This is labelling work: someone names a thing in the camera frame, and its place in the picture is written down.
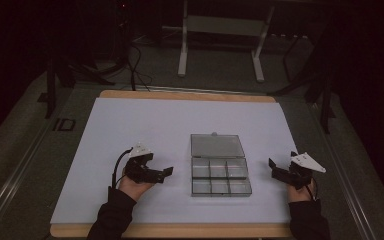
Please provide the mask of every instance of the floor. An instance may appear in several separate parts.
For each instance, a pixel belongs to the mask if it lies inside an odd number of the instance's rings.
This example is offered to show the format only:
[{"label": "floor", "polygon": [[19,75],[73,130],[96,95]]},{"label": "floor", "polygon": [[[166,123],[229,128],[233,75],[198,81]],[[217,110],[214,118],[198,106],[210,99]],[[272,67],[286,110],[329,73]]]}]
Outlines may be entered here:
[{"label": "floor", "polygon": [[[212,39],[222,43],[209,43],[208,36],[193,36],[187,74],[179,78],[180,36],[166,34],[161,45],[146,36],[134,41],[140,49],[140,53],[132,49],[130,54],[132,62],[140,54],[135,75],[138,90],[265,95],[289,83],[282,57],[291,41],[285,38],[267,39],[260,56],[266,81],[257,83],[249,39],[223,44],[220,36]],[[288,56],[292,74],[299,71],[311,49],[308,41],[300,40]],[[0,195],[7,196],[0,197],[0,239],[55,239],[49,234],[49,221],[94,99],[104,89],[130,89],[128,69],[105,76],[115,83],[111,87],[78,77],[73,89],[58,87],[57,109],[50,119],[44,119],[46,105],[37,102],[46,91],[46,74],[42,75],[0,127]],[[330,119],[331,133],[326,135],[318,125],[319,105],[305,103],[305,90],[306,86],[276,100],[284,109],[298,150],[314,152],[327,169],[333,169],[316,176],[332,239],[384,239],[384,188],[342,111],[340,99],[332,96],[335,118]],[[58,118],[76,119],[75,129],[53,131]]]}]

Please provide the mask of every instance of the dark background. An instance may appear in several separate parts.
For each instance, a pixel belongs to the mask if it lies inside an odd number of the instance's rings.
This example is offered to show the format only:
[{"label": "dark background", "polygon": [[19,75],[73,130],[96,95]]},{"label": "dark background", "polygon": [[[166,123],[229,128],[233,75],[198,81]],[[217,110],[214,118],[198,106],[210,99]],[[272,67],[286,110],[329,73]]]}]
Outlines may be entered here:
[{"label": "dark background", "polygon": [[[115,14],[112,2],[81,2],[0,1],[0,124],[31,81],[45,71],[49,59],[46,33],[60,36],[65,44],[59,45],[62,51],[86,64],[93,65],[94,58],[114,58],[120,54],[120,49],[104,47],[112,46],[107,43],[114,41],[116,36],[111,30],[114,22],[109,18]],[[212,2],[223,4],[223,7],[204,8],[202,4],[208,6],[208,3],[197,0],[190,11],[261,18],[252,8],[252,4],[257,4],[253,1],[244,4],[243,9],[233,5],[234,1]],[[333,90],[340,96],[348,118],[384,183],[384,1],[352,3],[358,5],[358,9],[339,14],[325,50],[328,52],[329,46],[342,43]],[[158,41],[161,25],[181,26],[181,9],[182,1],[178,0],[135,1],[132,22]],[[297,9],[277,8],[270,32],[295,33],[297,26],[293,23],[312,12],[307,11],[302,16],[296,13]],[[87,34],[91,40],[85,42]]]}]

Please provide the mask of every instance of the cable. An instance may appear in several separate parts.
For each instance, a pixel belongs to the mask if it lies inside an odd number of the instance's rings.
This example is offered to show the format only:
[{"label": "cable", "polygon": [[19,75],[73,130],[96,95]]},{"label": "cable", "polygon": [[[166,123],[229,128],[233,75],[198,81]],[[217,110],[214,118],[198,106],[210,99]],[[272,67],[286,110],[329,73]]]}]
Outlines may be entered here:
[{"label": "cable", "polygon": [[129,150],[124,151],[124,152],[120,155],[120,157],[117,159],[117,162],[116,162],[115,167],[114,167],[114,172],[113,172],[113,175],[112,175],[112,185],[111,185],[111,187],[112,187],[113,189],[115,189],[115,186],[116,186],[117,183],[118,183],[118,181],[116,181],[118,164],[120,164],[120,161],[121,161],[121,159],[124,157],[124,155],[130,153],[130,152],[132,151],[132,149],[133,149],[133,148],[130,148]]}]

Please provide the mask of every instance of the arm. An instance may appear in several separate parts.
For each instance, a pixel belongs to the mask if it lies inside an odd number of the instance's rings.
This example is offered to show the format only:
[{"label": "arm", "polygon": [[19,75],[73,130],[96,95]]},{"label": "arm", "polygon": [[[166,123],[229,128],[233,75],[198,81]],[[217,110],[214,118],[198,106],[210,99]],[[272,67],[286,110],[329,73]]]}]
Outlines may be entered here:
[{"label": "arm", "polygon": [[321,215],[320,200],[313,201],[305,188],[288,185],[290,229],[298,240],[330,240],[329,223]]},{"label": "arm", "polygon": [[154,184],[135,183],[123,177],[118,189],[108,188],[108,202],[98,212],[87,239],[120,239],[132,221],[132,211],[140,196]]}]

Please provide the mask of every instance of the person's left hand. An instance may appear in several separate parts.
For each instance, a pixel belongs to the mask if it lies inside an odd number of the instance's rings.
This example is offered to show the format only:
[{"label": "person's left hand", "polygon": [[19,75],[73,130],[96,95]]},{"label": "person's left hand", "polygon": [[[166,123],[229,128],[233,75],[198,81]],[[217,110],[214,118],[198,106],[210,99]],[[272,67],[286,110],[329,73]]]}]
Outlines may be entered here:
[{"label": "person's left hand", "polygon": [[154,185],[155,183],[136,183],[128,176],[124,176],[120,181],[120,185],[118,185],[118,190],[137,202],[140,196]]}]

